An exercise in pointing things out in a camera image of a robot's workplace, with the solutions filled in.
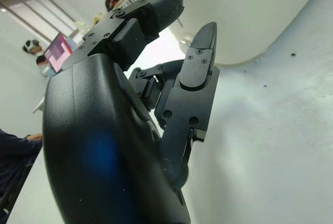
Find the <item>window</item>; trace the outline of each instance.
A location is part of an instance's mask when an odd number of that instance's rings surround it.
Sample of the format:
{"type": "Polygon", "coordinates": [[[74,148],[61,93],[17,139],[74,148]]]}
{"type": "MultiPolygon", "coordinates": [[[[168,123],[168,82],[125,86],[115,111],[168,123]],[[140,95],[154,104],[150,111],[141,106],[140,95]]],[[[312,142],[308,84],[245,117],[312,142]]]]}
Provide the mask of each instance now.
{"type": "Polygon", "coordinates": [[[4,0],[0,4],[16,21],[48,44],[58,33],[76,42],[82,37],[74,20],[51,0],[4,0]]]}

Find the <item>white table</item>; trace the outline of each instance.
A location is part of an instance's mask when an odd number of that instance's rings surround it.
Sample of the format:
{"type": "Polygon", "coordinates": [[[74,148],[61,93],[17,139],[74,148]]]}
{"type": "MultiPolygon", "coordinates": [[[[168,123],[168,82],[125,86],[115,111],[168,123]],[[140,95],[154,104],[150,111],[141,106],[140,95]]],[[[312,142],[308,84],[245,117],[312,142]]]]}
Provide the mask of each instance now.
{"type": "MultiPolygon", "coordinates": [[[[331,1],[311,0],[258,62],[221,69],[183,188],[192,224],[332,223],[331,1]]],[[[8,223],[62,223],[42,153],[8,223]]]]}

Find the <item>computer monitor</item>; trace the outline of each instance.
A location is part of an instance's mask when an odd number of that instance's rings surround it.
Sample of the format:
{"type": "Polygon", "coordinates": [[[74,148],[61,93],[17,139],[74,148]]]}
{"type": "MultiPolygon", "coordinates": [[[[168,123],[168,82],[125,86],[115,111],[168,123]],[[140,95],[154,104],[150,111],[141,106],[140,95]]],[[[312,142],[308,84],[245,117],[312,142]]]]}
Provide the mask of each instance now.
{"type": "Polygon", "coordinates": [[[72,54],[64,36],[59,33],[45,50],[44,56],[55,72],[59,72],[64,61],[72,54]]]}

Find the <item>person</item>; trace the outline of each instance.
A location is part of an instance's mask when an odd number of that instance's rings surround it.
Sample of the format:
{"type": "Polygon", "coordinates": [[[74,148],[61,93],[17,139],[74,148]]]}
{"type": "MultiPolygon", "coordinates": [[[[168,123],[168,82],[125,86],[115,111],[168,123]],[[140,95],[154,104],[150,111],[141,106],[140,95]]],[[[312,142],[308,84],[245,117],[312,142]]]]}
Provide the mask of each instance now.
{"type": "Polygon", "coordinates": [[[23,51],[25,51],[29,54],[33,54],[33,55],[37,56],[36,63],[40,70],[40,73],[44,77],[55,75],[55,73],[52,71],[49,64],[47,64],[47,60],[43,54],[43,49],[38,40],[32,39],[32,40],[26,41],[22,49],[23,49],[23,51]]]}
{"type": "Polygon", "coordinates": [[[106,10],[108,12],[111,11],[118,1],[119,0],[105,0],[106,10]]]}
{"type": "MultiPolygon", "coordinates": [[[[33,164],[42,148],[42,137],[42,134],[35,134],[18,138],[0,129],[0,198],[12,186],[12,182],[13,188],[19,190],[24,169],[33,164]]],[[[2,219],[4,213],[2,209],[0,211],[2,219]]]]}

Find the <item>dark sweater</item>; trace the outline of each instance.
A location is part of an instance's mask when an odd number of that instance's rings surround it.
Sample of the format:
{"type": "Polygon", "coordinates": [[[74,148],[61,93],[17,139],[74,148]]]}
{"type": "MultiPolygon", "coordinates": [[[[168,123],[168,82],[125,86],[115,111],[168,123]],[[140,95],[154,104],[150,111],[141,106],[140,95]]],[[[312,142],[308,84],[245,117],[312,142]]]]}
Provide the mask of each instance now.
{"type": "Polygon", "coordinates": [[[105,1],[105,6],[106,6],[106,10],[109,12],[113,9],[113,7],[110,7],[110,2],[111,0],[106,0],[105,1]]]}
{"type": "Polygon", "coordinates": [[[13,179],[20,179],[27,164],[33,163],[42,141],[7,134],[0,129],[0,197],[13,179]]]}

